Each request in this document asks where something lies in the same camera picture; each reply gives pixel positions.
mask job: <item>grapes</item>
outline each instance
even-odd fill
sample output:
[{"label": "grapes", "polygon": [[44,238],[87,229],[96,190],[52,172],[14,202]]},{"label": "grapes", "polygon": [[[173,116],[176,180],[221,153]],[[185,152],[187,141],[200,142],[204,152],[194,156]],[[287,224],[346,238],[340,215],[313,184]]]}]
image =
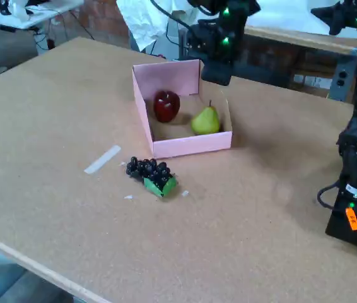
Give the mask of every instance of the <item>grapes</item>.
[{"label": "grapes", "polygon": [[166,162],[160,162],[158,168],[160,168],[160,170],[165,170],[167,168]]},{"label": "grapes", "polygon": [[153,167],[152,167],[152,165],[148,165],[148,166],[146,167],[146,170],[148,171],[149,174],[152,174],[152,173],[153,173]]},{"label": "grapes", "polygon": [[132,163],[127,164],[127,170],[133,171],[134,168],[135,166]]},{"label": "grapes", "polygon": [[135,166],[138,165],[138,159],[136,157],[131,158],[131,163],[134,164]]},{"label": "grapes", "polygon": [[148,178],[160,191],[163,190],[169,179],[173,177],[166,162],[157,164],[154,158],[140,161],[136,157],[132,157],[127,164],[126,173],[142,183],[144,183],[144,178]]},{"label": "grapes", "polygon": [[158,163],[156,162],[156,160],[152,158],[152,159],[150,160],[150,162],[151,162],[152,167],[153,167],[154,169],[156,169],[156,166],[158,165]]}]

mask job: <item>orange label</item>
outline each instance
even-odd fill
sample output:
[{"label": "orange label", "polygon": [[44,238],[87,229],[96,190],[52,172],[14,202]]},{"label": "orange label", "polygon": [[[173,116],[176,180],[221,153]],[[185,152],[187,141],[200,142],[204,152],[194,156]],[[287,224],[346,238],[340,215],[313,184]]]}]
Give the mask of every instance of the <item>orange label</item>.
[{"label": "orange label", "polygon": [[346,208],[345,212],[347,213],[347,218],[352,230],[357,230],[357,218],[355,211],[352,208]]}]

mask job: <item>green pear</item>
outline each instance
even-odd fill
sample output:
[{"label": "green pear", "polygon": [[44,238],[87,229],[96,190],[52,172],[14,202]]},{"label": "green pear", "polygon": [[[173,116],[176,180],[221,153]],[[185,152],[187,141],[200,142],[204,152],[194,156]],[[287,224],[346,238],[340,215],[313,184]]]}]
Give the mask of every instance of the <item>green pear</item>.
[{"label": "green pear", "polygon": [[214,134],[219,131],[220,122],[218,112],[215,107],[205,107],[198,115],[191,120],[191,128],[196,134]]}]

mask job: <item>tape strip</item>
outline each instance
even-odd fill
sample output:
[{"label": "tape strip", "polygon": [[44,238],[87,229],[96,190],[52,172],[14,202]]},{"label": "tape strip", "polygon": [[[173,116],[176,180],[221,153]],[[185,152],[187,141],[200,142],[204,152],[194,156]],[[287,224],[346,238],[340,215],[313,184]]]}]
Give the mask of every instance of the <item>tape strip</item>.
[{"label": "tape strip", "polygon": [[109,150],[107,150],[99,159],[94,161],[90,166],[85,169],[85,172],[89,175],[98,171],[102,168],[104,164],[106,164],[112,157],[114,157],[118,152],[120,152],[121,147],[118,145],[114,145]]}]

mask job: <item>red apple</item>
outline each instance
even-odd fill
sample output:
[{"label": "red apple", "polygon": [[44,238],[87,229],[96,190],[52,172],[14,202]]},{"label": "red apple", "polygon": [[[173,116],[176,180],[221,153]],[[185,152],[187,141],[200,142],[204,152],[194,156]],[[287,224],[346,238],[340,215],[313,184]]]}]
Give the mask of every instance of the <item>red apple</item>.
[{"label": "red apple", "polygon": [[153,110],[159,122],[170,122],[180,109],[180,97],[171,91],[161,90],[153,99]]}]

